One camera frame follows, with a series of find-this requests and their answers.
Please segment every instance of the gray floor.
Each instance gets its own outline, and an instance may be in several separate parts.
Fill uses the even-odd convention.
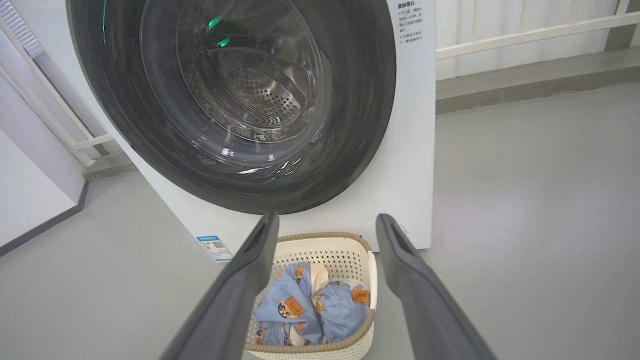
[[[421,253],[499,358],[638,358],[638,99],[438,118]],[[156,359],[220,270],[141,175],[97,181],[83,212],[0,258],[0,359]],[[375,324],[366,359],[412,358],[384,282]]]

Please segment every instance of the white plastic basket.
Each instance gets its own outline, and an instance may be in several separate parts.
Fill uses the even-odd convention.
[[[360,360],[371,348],[373,320],[378,302],[378,269],[371,248],[361,237],[351,233],[315,233],[284,236],[278,239],[273,257],[271,281],[287,266],[301,261],[322,263],[330,280],[355,281],[371,295],[369,316],[354,335],[339,343],[298,347],[275,347],[255,343],[257,323],[252,312],[244,348],[262,359],[348,359]],[[255,298],[253,308],[261,302],[266,288]]]

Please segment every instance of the washing machine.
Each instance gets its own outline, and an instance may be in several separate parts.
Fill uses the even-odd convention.
[[[12,2],[216,261],[266,211],[431,245],[434,0]]]

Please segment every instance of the washing machine door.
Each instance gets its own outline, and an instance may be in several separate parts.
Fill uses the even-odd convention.
[[[140,156],[206,201],[295,213],[364,171],[387,128],[385,0],[69,0],[86,77]]]

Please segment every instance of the basket rim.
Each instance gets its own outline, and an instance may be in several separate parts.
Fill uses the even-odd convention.
[[[297,234],[297,235],[289,235],[282,236],[278,238],[278,242],[282,243],[285,241],[293,241],[293,240],[307,240],[307,239],[322,239],[322,238],[347,238],[351,240],[357,241],[362,247],[367,251],[371,251],[371,247],[369,244],[360,236],[353,233],[307,233],[307,234]],[[348,348],[351,345],[354,345],[358,341],[360,341],[371,329],[371,325],[373,324],[374,317],[376,315],[375,309],[369,309],[369,314],[367,315],[367,319],[359,328],[359,330],[350,337],[346,338],[346,340],[342,340],[338,343],[328,343],[321,345],[303,345],[297,347],[276,347],[273,345],[258,345],[258,344],[244,344],[244,349],[247,351],[255,351],[255,352],[268,352],[272,354],[301,354],[301,353],[311,353],[311,352],[327,352],[327,351],[335,351],[342,350],[344,348]]]

